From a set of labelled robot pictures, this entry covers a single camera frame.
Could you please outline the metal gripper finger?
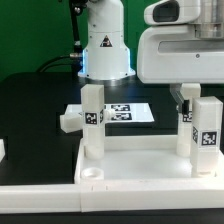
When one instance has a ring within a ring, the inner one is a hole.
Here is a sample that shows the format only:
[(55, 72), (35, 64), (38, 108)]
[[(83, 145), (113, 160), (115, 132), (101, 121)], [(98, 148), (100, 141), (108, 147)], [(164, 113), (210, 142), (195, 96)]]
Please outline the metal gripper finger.
[(189, 101), (183, 97), (181, 87), (181, 84), (171, 84), (170, 93), (177, 103), (177, 111), (182, 115), (186, 115), (189, 112)]

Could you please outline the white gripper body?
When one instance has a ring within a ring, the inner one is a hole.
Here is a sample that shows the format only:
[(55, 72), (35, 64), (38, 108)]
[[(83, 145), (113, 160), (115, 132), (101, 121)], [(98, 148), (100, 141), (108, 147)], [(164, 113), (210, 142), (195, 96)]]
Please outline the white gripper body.
[(192, 25), (157, 26), (140, 37), (137, 75), (143, 83), (224, 83), (224, 40), (195, 37)]

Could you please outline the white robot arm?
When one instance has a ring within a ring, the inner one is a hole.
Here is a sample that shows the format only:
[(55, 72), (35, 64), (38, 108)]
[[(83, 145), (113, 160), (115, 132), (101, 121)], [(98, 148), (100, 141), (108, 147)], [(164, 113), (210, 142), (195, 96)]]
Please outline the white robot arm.
[(124, 44), (120, 0), (90, 0), (81, 77), (148, 84), (224, 83), (224, 0), (159, 0), (144, 10), (137, 69)]

